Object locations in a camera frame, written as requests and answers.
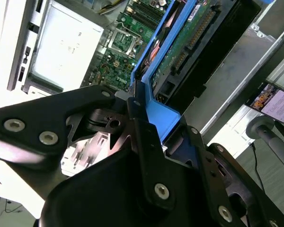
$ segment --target green circuit board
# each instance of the green circuit board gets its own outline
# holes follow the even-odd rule
[[[177,36],[157,71],[152,76],[151,84],[153,90],[157,86],[160,78],[164,74],[170,72],[171,67],[173,67],[174,70],[177,70],[181,66],[187,57],[187,52],[183,52],[183,48],[185,46],[192,47],[197,42],[198,38],[214,16],[214,12],[211,10],[208,14],[205,13],[209,7],[210,0],[204,0],[203,3],[195,6],[187,22],[184,24],[183,29]],[[203,23],[197,27],[201,18],[204,18]]]
[[[157,11],[158,13],[154,15],[157,18],[158,15],[165,13],[165,9],[171,1],[167,1],[164,10],[156,7],[160,4],[159,0],[139,0],[138,2],[142,5],[145,4],[143,6],[145,12]],[[87,83],[89,85],[106,85],[113,90],[128,91],[131,72],[150,41],[154,30],[133,19],[133,16],[129,15],[126,10],[118,15],[115,24],[119,31],[115,36],[115,31],[111,31],[112,36],[114,36],[113,42],[111,46],[107,46],[98,69],[91,72]]]
[[[131,16],[125,13],[120,13],[117,21],[122,22],[125,28],[141,36],[144,42],[148,43],[150,41],[153,31],[132,19]],[[122,25],[118,24],[117,28],[122,29]]]
[[[92,75],[93,85],[102,84],[114,90],[128,91],[131,72],[136,63],[135,59],[107,50],[98,71]]]

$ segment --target gray metal rod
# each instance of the gray metal rod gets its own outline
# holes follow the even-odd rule
[[[284,165],[284,142],[265,125],[257,128],[257,134],[272,149]]]

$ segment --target black cable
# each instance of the black cable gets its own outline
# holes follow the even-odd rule
[[[261,185],[261,188],[263,190],[263,192],[265,193],[265,189],[264,189],[264,185],[263,185],[263,182],[261,180],[261,177],[259,175],[259,172],[257,171],[257,155],[256,155],[256,147],[255,147],[255,144],[254,143],[251,143],[249,145],[254,153],[254,157],[255,157],[255,172],[256,172],[256,175],[257,175],[257,178],[258,180],[260,181],[260,185]]]
[[[17,208],[15,208],[15,209],[13,209],[13,210],[6,210],[7,204],[8,204],[8,200],[6,199],[6,200],[5,200],[5,209],[4,209],[4,211],[5,211],[6,213],[12,213],[12,212],[14,212],[15,210],[19,209],[20,207],[22,207],[22,205],[20,205],[20,206],[18,206]]]
[[[9,214],[9,213],[12,213],[14,211],[16,211],[17,209],[19,209],[20,207],[22,207],[22,205],[18,206],[17,208],[13,209],[13,210],[7,210],[7,204],[8,204],[8,200],[6,199],[5,200],[5,208],[4,210],[0,213],[0,216],[3,214],[3,212]]]

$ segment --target gray floor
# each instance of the gray floor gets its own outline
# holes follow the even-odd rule
[[[273,129],[273,131],[283,139],[277,130]],[[256,140],[255,146],[258,160],[258,172],[262,179],[266,194],[281,212],[284,213],[284,166],[270,150],[268,145],[262,140]],[[250,148],[246,149],[237,158],[237,161],[259,185],[255,174],[255,161],[252,150]]]

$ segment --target ram slot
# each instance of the ram slot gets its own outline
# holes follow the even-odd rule
[[[145,13],[150,18],[153,18],[157,21],[161,21],[161,19],[163,17],[163,14],[159,13],[154,8],[147,6],[146,4],[144,4],[142,2],[140,4],[136,4],[134,7],[139,9],[141,12]]]
[[[158,26],[153,21],[151,21],[151,20],[149,20],[149,19],[147,19],[147,18],[145,18],[145,17],[143,17],[143,16],[141,16],[140,14],[137,14],[137,13],[133,14],[133,19],[135,19],[139,23],[147,26],[149,29],[151,29],[153,31],[156,30],[156,28]]]
[[[197,43],[199,40],[200,36],[203,34],[204,30],[207,28],[211,20],[213,19],[214,15],[216,13],[214,11],[208,12],[206,17],[204,18],[202,24],[198,27],[197,31],[195,32],[194,36],[191,38],[191,40],[188,42],[187,47],[191,50],[194,45]]]

